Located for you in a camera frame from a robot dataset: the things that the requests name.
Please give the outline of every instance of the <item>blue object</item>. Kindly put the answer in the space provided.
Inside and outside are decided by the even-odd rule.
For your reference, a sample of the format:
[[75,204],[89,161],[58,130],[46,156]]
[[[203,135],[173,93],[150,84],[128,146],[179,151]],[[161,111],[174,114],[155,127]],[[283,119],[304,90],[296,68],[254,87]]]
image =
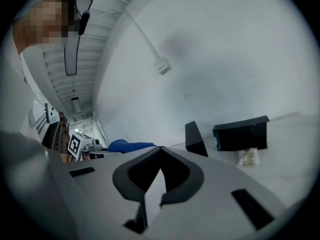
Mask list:
[[155,147],[156,145],[153,143],[147,143],[147,142],[136,142],[136,143],[129,143],[124,139],[117,139],[113,141],[108,146],[109,152],[121,152],[123,154],[129,153],[136,150],[142,150],[144,148],[148,147]]

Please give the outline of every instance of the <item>person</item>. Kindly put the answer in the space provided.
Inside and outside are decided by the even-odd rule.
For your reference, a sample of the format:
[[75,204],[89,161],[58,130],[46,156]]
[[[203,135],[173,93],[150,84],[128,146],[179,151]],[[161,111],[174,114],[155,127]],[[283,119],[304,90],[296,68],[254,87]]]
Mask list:
[[21,53],[28,47],[55,42],[77,25],[76,0],[41,0],[15,20],[0,51],[0,131],[28,136],[30,109],[36,99],[23,73]]

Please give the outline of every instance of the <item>white cable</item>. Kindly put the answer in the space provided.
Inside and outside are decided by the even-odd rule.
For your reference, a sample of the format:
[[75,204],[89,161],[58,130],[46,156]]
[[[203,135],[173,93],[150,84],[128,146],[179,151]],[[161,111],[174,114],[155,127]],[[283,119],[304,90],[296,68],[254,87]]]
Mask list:
[[124,9],[124,12],[129,16],[129,18],[133,21],[133,23],[136,25],[137,29],[139,30],[139,32],[141,33],[141,35],[143,36],[144,40],[146,41],[146,43],[148,44],[148,46],[150,47],[152,53],[154,54],[155,58],[157,60],[160,59],[159,53],[157,52],[156,48],[153,46],[153,44],[150,42],[149,38],[146,36],[145,32],[142,30],[142,28],[139,26],[139,24],[136,22],[136,20],[130,15],[130,13]]

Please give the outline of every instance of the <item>ceiling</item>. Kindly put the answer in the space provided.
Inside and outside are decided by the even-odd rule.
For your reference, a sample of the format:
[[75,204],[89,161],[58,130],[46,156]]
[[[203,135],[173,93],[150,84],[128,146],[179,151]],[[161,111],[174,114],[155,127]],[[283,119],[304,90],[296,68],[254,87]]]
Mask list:
[[[93,116],[92,95],[94,80],[102,50],[117,18],[131,0],[93,0],[90,18],[80,38],[77,55],[77,74],[67,76],[64,48],[43,45],[45,67],[59,100],[75,124]],[[81,113],[77,114],[71,98],[78,97]]]

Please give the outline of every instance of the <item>black slot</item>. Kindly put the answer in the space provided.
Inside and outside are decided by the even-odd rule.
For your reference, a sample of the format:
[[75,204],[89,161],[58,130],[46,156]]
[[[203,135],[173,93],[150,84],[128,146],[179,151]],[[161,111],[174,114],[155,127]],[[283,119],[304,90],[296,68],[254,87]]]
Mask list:
[[242,210],[257,230],[274,220],[274,218],[245,189],[235,190],[231,192],[231,195],[241,206]]
[[92,160],[92,159],[105,158],[105,155],[104,155],[104,154],[94,154],[94,153],[92,153],[92,154],[89,154],[89,156],[90,156],[90,159],[91,159],[91,160]]
[[71,177],[76,177],[76,176],[80,176],[83,174],[88,174],[88,173],[92,173],[94,172],[95,169],[93,169],[92,167],[87,167],[87,168],[82,168],[82,169],[78,169],[78,170],[71,170],[69,171]]

